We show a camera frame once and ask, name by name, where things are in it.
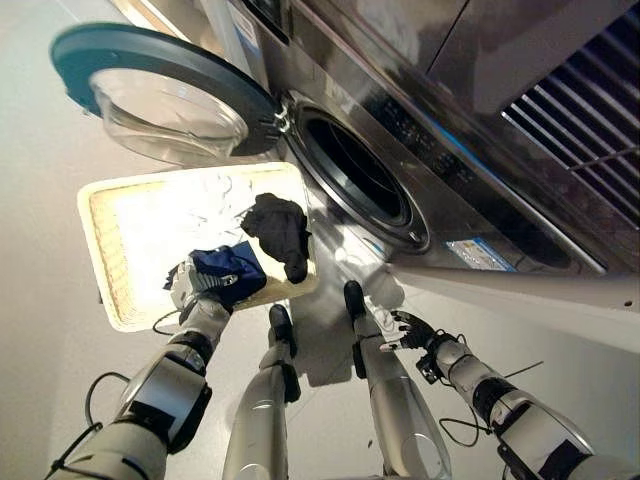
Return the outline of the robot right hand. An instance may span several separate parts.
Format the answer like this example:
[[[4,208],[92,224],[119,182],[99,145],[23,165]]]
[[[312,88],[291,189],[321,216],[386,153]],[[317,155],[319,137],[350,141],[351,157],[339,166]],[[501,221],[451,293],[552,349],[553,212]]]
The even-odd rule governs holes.
[[[394,310],[391,316],[399,323],[399,331],[403,335],[399,339],[382,343],[379,346],[381,352],[426,348],[435,336],[435,330],[428,323],[409,312]]]

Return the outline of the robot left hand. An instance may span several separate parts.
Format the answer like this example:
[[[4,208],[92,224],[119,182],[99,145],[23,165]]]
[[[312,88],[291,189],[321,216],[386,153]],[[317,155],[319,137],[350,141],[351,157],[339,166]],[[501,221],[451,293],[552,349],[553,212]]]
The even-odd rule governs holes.
[[[237,274],[216,276],[200,272],[194,259],[188,256],[167,277],[167,285],[174,306],[182,311],[204,296],[218,295],[238,280]]]

